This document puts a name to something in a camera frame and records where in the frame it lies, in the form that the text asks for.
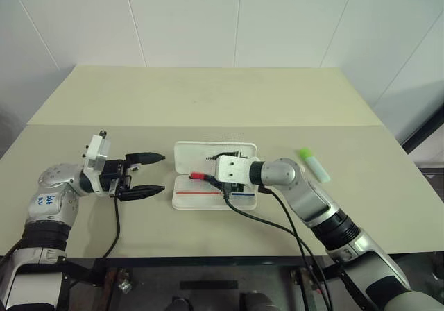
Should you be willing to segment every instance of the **white marker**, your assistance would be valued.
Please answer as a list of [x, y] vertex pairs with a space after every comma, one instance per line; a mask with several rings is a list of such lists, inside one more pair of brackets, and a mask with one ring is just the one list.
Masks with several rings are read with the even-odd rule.
[[320, 183], [327, 183], [330, 181], [330, 176], [320, 164], [320, 162], [313, 156], [311, 150], [308, 148], [303, 148], [299, 150], [299, 156], [307, 163], [310, 169], [313, 171], [314, 175], [317, 177]]

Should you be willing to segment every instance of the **wire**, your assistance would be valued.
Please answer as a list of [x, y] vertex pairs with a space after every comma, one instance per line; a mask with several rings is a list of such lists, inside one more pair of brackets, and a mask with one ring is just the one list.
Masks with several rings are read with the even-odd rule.
[[[242, 210], [237, 209], [230, 202], [230, 195], [229, 195], [230, 193], [229, 192], [225, 192], [225, 190], [223, 192], [223, 198], [224, 198], [225, 203], [227, 204], [227, 206], [230, 207], [235, 212], [237, 212], [238, 214], [243, 215], [243, 216], [245, 216], [245, 217], [247, 217], [249, 219], [253, 219], [255, 221], [259, 221], [261, 223], [268, 224], [270, 226], [274, 226], [276, 228], [279, 228], [280, 230], [283, 230], [283, 231], [289, 233], [290, 235], [292, 235], [292, 236], [294, 236], [296, 238], [296, 241], [298, 242], [298, 246], [299, 246], [299, 249], [300, 249], [300, 253], [302, 255], [302, 259], [304, 261], [304, 265], [306, 266], [307, 270], [309, 271], [310, 275], [312, 276], [313, 281], [316, 283], [316, 286], [319, 288], [319, 291], [321, 292], [321, 295], [323, 297], [323, 300], [324, 300], [324, 303], [325, 303], [325, 305], [327, 307], [327, 310], [333, 311], [333, 305], [332, 305], [332, 300], [331, 300], [331, 296], [330, 296], [330, 290], [328, 289], [327, 280], [325, 279], [325, 275], [323, 273], [323, 270], [322, 270], [321, 266], [319, 265], [318, 261], [316, 260], [313, 252], [311, 252], [311, 249], [299, 237], [299, 235], [297, 233], [297, 230], [296, 230], [296, 227], [294, 226], [293, 220], [291, 219], [291, 216], [290, 216], [287, 208], [283, 204], [282, 200], [272, 190], [268, 190], [268, 189], [265, 189], [265, 190], [266, 190], [266, 193], [272, 194], [276, 198], [276, 200], [279, 202], [279, 204], [281, 205], [282, 209], [284, 209], [285, 215], [289, 219], [289, 222], [290, 222], [290, 225], [291, 225], [291, 228], [293, 229], [293, 231], [289, 230], [288, 228], [285, 228], [284, 226], [276, 224], [276, 223], [274, 223], [272, 221], [267, 221], [265, 219], [261, 219], [260, 217], [256, 217], [254, 215], [248, 214], [247, 212], [244, 212]], [[310, 258], [313, 260], [314, 264], [318, 267], [318, 270], [320, 271], [321, 276], [323, 278], [323, 282], [324, 282], [324, 285], [325, 285], [325, 290], [327, 292], [327, 296], [325, 295], [325, 292], [323, 291], [322, 286], [319, 283], [319, 280], [317, 279], [316, 275], [314, 274], [313, 269], [308, 265], [307, 258], [306, 258], [305, 252], [303, 251], [302, 246], [304, 246], [306, 248], [306, 250], [310, 254]]]
[[104, 255], [102, 255], [102, 258], [106, 258], [109, 256], [109, 254], [114, 249], [114, 246], [116, 246], [117, 241], [120, 237], [120, 218], [119, 218], [119, 205], [117, 203], [117, 198], [114, 197], [114, 211], [116, 212], [116, 225], [117, 225], [117, 231], [116, 231], [116, 237], [114, 237], [114, 241], [112, 242], [110, 248], [105, 252]]
[[[114, 249], [114, 247], [116, 246], [117, 242], [119, 241], [120, 238], [120, 217], [119, 217], [119, 204], [117, 202], [117, 198], [114, 197], [114, 211], [116, 213], [116, 236], [114, 237], [114, 240], [112, 241], [112, 244], [110, 246], [110, 248], [105, 252], [105, 254], [102, 255], [102, 259], [105, 259], [106, 257], [109, 256], [109, 254], [112, 252], [112, 250]], [[93, 267], [91, 267], [88, 272], [82, 277], [79, 278], [77, 280], [75, 280], [73, 283], [70, 284], [69, 288], [71, 289], [72, 287], [74, 287], [75, 285], [77, 285], [80, 281], [85, 280], [92, 272]]]
[[[299, 246], [299, 249], [300, 249], [300, 253], [302, 254], [302, 258], [305, 260], [305, 265], [307, 266], [307, 259], [305, 258], [304, 250], [302, 248], [301, 239], [299, 238], [298, 231], [296, 230], [296, 227], [294, 226], [293, 219], [291, 218], [290, 213], [287, 210], [287, 207], [285, 207], [285, 205], [282, 202], [282, 200], [280, 199], [280, 197], [278, 197], [277, 194], [275, 192], [273, 192], [273, 190], [270, 190], [270, 194], [275, 197], [277, 202], [279, 202], [280, 206], [284, 210], [285, 215], [287, 216], [287, 219], [289, 220], [291, 229], [293, 230], [294, 236], [296, 237], [296, 240], [298, 241], [298, 246]], [[315, 263], [316, 267], [319, 270], [319, 273], [321, 273], [322, 280], [324, 282], [325, 291], [327, 292], [327, 297], [325, 296], [324, 291], [321, 289], [321, 287], [320, 287], [321, 285], [320, 285], [320, 283], [318, 281], [318, 278], [316, 277], [316, 275], [311, 270], [311, 267], [308, 266], [307, 269], [309, 270], [309, 272], [310, 272], [311, 276], [313, 277], [316, 285], [318, 286], [319, 290], [321, 291], [321, 294], [322, 294], [324, 303], [327, 306], [327, 309], [333, 311], [332, 296], [330, 294], [330, 289], [328, 287], [327, 279], [325, 278], [324, 271], [322, 270], [321, 266], [319, 265], [318, 260], [316, 259], [316, 257], [311, 252], [310, 248], [305, 243], [303, 243], [303, 245], [307, 249], [307, 251], [309, 252], [311, 259], [313, 260], [313, 262]]]

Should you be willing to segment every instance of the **green cap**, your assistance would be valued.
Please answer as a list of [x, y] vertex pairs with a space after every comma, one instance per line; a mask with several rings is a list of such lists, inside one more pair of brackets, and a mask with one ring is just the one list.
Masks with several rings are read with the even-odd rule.
[[308, 149], [308, 148], [302, 148], [301, 150], [299, 150], [299, 156], [300, 156], [303, 160], [306, 160], [308, 157], [313, 156], [313, 153], [312, 153], [311, 150]]

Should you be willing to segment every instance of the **robotic arm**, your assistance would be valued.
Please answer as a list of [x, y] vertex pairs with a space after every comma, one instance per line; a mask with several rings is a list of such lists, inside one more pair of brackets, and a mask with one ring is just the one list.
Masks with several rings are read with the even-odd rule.
[[157, 185], [131, 188], [127, 173], [137, 165], [163, 160], [163, 155], [133, 153], [125, 160], [106, 160], [110, 142], [105, 131], [93, 135], [86, 147], [83, 166], [54, 165], [39, 177], [22, 238], [0, 264], [0, 306], [6, 310], [67, 310], [70, 282], [63, 263], [79, 197], [95, 193], [129, 201], [164, 189]]
[[401, 268], [340, 209], [296, 162], [280, 158], [220, 155], [215, 179], [221, 183], [269, 185], [279, 190], [291, 209], [339, 265], [339, 276], [362, 310], [442, 310], [432, 297], [410, 290]]

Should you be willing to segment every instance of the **white tray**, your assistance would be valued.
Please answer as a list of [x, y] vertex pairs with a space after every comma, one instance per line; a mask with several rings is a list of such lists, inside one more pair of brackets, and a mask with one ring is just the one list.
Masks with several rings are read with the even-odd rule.
[[[176, 177], [173, 191], [173, 207], [179, 210], [229, 210], [220, 190], [203, 180], [191, 180], [191, 172], [214, 175], [215, 160], [207, 160], [223, 152], [240, 151], [242, 156], [256, 156], [256, 146], [243, 142], [190, 142], [179, 141], [174, 146]], [[240, 210], [256, 208], [256, 193], [248, 186], [243, 192], [233, 192], [230, 201]]]

